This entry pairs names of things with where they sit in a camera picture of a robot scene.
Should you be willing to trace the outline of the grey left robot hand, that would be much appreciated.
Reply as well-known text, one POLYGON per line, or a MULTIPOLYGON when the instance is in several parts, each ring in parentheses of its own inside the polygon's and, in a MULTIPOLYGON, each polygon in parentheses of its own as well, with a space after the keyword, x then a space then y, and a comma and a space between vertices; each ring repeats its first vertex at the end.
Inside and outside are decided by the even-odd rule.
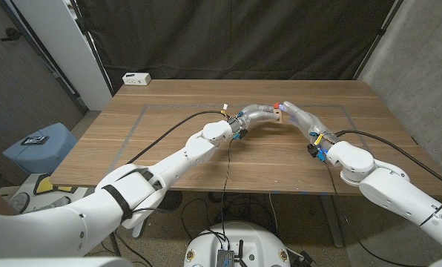
POLYGON ((248 128, 255 122, 262 120, 273 119, 278 121, 280 115, 274 112, 272 105, 248 105, 244 107, 236 116, 228 120, 233 134, 239 134, 241 131, 248 130, 248 128))

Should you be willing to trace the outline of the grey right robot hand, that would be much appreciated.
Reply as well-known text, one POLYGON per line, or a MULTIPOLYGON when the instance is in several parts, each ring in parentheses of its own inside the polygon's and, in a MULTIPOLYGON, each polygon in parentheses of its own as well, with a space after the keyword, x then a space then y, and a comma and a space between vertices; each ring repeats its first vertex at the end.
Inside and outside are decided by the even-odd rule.
POLYGON ((280 106, 282 111, 289 114, 288 123, 299 128, 311 144, 328 150, 340 141, 314 114, 304 111, 287 101, 280 106))

